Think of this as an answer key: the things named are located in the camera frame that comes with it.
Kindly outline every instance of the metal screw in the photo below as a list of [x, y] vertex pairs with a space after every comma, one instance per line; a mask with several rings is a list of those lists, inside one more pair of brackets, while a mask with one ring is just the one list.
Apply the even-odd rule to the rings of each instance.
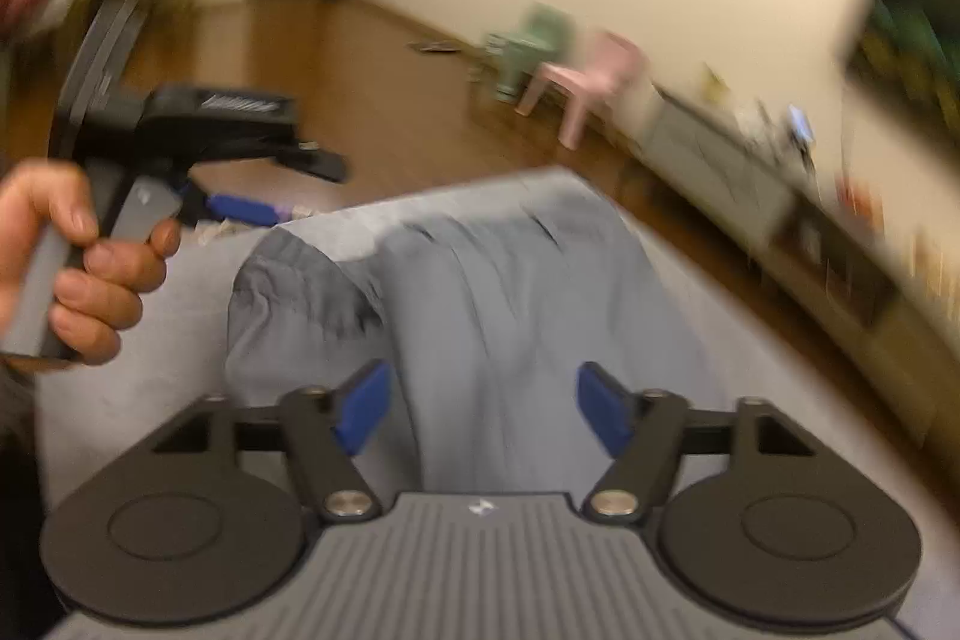
[[590, 497], [590, 506], [600, 515], [617, 516], [632, 515], [637, 512], [640, 502], [629, 491], [619, 488], [599, 491]]
[[323, 503], [338, 518], [363, 515], [373, 507], [373, 499], [363, 491], [334, 491]]

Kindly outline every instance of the hand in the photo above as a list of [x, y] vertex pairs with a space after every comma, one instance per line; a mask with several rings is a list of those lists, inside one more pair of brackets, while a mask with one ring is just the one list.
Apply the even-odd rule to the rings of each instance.
[[147, 244], [97, 241], [90, 186], [73, 164], [21, 164], [0, 183], [0, 333], [13, 318], [30, 256], [50, 220], [78, 247], [83, 269], [61, 269], [50, 308], [54, 333], [86, 363], [108, 362], [120, 350], [119, 330], [140, 320], [138, 293], [160, 287], [165, 259], [179, 247], [179, 224], [162, 220]]

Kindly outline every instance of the wooden floor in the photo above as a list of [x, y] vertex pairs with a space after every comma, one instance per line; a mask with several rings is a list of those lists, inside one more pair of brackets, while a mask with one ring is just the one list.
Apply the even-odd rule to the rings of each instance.
[[[209, 190], [326, 211], [530, 167], [569, 167], [733, 292], [855, 400], [944, 502], [956, 506], [808, 316], [784, 295], [762, 290], [740, 250], [650, 175], [632, 167], [621, 183], [628, 158], [601, 135], [587, 133], [573, 153], [561, 148], [555, 111], [520, 118], [472, 87], [467, 58], [413, 52], [406, 44], [419, 37], [416, 30], [358, 1], [253, 0], [206, 11], [174, 40], [166, 34], [144, 35], [128, 84], [145, 91], [190, 81], [293, 95], [301, 135], [343, 153], [352, 166], [341, 186], [266, 162], [198, 167], [195, 175]], [[58, 78], [48, 74], [16, 95], [8, 121], [13, 158], [43, 154], [56, 87]]]

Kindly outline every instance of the gray fabric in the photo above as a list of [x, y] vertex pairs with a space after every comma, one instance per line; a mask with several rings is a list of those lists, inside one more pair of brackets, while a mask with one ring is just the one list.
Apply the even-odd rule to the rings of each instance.
[[427, 218], [339, 271], [273, 232], [237, 276], [229, 344], [227, 384], [259, 403], [392, 355], [427, 491], [580, 501], [609, 463], [576, 408], [587, 360], [633, 389], [726, 403], [640, 243], [597, 196], [502, 220]]

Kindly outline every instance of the pink chair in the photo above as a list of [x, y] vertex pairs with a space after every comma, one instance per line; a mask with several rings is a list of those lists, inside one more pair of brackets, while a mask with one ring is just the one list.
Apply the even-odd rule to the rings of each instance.
[[565, 148], [575, 150], [584, 133], [587, 110], [597, 102], [611, 103], [618, 92], [637, 76], [645, 61], [646, 56], [636, 44], [609, 31], [601, 31], [584, 71], [559, 63], [540, 64], [523, 100], [517, 105], [517, 113], [529, 115], [544, 94], [547, 83], [559, 85], [570, 93], [570, 100], [566, 102], [558, 139]]

